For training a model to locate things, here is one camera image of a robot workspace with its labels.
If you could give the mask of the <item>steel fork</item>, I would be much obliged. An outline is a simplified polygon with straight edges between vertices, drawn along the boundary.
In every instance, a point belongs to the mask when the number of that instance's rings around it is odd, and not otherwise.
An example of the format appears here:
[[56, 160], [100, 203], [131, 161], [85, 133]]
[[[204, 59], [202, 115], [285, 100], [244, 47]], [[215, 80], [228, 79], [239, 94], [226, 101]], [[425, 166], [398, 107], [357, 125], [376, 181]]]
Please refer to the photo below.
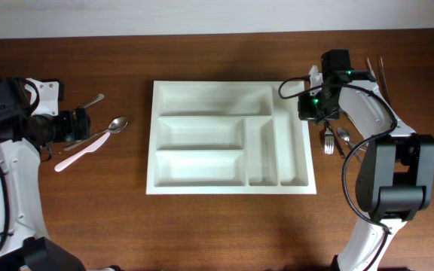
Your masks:
[[323, 141], [324, 152], [327, 155], [332, 155], [335, 149], [334, 133], [332, 132], [328, 122], [325, 122], [324, 126], [325, 126], [324, 141]]

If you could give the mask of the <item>small steel teaspoon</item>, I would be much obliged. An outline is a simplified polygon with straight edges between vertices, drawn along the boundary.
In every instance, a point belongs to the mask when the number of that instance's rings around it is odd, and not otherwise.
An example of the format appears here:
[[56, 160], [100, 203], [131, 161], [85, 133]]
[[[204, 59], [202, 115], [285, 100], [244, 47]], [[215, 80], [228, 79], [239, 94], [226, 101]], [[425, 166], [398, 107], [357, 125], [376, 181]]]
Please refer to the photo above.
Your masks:
[[[354, 144], [351, 143], [350, 141], [350, 133], [347, 129], [343, 128], [343, 127], [338, 127], [338, 136], [344, 140], [344, 142], [346, 143], [346, 145], [348, 146], [348, 148], [350, 150], [353, 150], [354, 148]], [[354, 157], [361, 163], [362, 162], [362, 158], [359, 156], [359, 154], [357, 152], [354, 153]]]

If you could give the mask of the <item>steel kitchen tongs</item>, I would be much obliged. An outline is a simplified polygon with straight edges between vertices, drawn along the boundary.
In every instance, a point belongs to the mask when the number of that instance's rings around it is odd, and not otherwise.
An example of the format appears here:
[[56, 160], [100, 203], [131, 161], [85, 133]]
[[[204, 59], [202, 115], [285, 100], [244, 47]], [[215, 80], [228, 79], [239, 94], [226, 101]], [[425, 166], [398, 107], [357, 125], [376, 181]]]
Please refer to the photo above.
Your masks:
[[378, 75], [376, 75], [374, 73], [374, 69], [372, 68], [372, 65], [371, 65], [371, 60], [368, 57], [365, 58], [365, 63], [366, 63], [367, 69], [371, 72], [371, 75], [377, 79], [379, 86], [380, 86], [380, 92], [381, 92], [382, 97], [387, 102], [387, 104], [389, 106], [391, 106], [392, 103], [390, 100], [390, 93], [389, 93], [389, 90], [387, 88], [387, 81], [386, 81], [386, 76], [384, 73], [383, 58], [381, 56], [377, 57]]

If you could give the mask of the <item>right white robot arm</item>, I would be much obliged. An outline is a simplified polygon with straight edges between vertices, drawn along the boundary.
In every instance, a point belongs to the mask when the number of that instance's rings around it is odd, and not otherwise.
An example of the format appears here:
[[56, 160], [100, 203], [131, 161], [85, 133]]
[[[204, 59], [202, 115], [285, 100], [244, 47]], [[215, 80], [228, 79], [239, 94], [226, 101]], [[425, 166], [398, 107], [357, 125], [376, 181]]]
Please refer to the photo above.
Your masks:
[[321, 56], [298, 97], [301, 120], [323, 123], [346, 114], [363, 140], [344, 160], [341, 185], [358, 220], [333, 270], [376, 270], [393, 237], [426, 209], [434, 181], [434, 138], [404, 124], [375, 76], [355, 70], [346, 49]]

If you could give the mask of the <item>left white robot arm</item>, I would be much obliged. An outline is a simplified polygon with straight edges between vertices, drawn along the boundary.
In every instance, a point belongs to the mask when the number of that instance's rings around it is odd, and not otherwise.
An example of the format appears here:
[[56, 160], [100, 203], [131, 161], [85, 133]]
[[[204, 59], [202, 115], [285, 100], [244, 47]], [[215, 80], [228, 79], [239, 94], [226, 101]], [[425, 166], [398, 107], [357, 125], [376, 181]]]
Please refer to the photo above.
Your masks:
[[0, 79], [0, 270], [83, 270], [50, 240], [38, 187], [41, 150], [90, 137], [85, 108], [61, 111], [57, 79]]

